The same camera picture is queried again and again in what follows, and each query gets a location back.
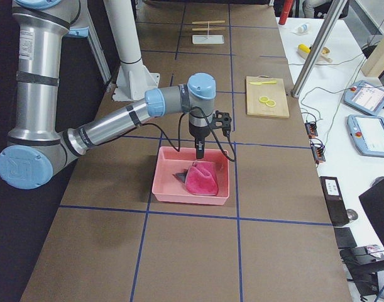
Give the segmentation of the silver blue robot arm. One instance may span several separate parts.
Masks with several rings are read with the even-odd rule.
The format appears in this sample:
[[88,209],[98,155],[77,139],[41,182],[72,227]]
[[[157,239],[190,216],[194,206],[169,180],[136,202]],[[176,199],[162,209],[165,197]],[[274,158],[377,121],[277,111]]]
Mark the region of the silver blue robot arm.
[[10,186],[40,187],[86,151],[173,113],[188,114],[196,156],[204,156],[204,140],[214,126],[213,76],[197,73],[186,84],[158,87],[160,76],[149,72],[141,57],[131,3],[104,5],[121,61],[116,94],[127,105],[100,120],[57,132],[62,38],[96,39],[87,2],[13,1],[12,15],[20,28],[16,125],[0,153],[0,177]]

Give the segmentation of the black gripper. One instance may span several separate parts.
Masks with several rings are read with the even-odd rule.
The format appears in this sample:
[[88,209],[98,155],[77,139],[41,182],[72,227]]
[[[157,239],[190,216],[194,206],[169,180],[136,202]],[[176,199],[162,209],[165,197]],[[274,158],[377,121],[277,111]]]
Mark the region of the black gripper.
[[195,156],[196,159],[203,159],[205,152],[205,139],[210,135],[208,126],[195,126],[189,123],[189,133],[195,139]]

